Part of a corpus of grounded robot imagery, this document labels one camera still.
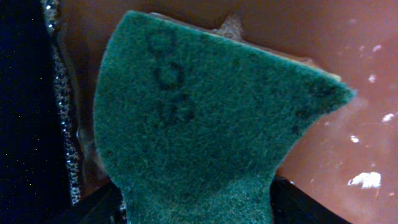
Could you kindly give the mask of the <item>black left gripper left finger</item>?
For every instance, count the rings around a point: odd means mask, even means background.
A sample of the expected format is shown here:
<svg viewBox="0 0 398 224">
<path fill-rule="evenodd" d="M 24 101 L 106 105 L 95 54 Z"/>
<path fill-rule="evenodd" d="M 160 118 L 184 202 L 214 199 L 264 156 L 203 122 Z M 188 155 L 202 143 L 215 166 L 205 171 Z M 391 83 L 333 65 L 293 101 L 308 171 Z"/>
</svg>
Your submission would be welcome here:
<svg viewBox="0 0 398 224">
<path fill-rule="evenodd" d="M 46 224 L 126 224 L 126 212 L 121 211 L 122 199 L 121 191 L 109 181 Z"/>
</svg>

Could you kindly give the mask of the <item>green yellow sponge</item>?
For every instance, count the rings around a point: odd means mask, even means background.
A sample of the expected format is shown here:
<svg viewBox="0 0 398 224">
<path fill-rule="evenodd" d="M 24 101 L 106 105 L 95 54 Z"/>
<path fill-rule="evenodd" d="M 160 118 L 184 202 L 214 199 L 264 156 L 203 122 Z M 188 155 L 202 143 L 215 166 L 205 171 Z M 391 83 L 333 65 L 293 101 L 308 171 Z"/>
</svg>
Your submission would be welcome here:
<svg viewBox="0 0 398 224">
<path fill-rule="evenodd" d="M 272 223 L 280 163 L 354 94 L 322 70 L 129 11 L 99 71 L 96 149 L 129 223 Z"/>
</svg>

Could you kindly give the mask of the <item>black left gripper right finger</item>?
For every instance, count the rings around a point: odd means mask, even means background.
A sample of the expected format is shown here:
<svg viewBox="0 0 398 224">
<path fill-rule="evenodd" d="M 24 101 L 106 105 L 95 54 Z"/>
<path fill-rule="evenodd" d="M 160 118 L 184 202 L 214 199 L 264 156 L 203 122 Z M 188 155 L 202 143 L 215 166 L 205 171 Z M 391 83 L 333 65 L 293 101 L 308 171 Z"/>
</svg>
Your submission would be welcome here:
<svg viewBox="0 0 398 224">
<path fill-rule="evenodd" d="M 271 207 L 275 224 L 351 224 L 278 175 L 271 183 Z"/>
</svg>

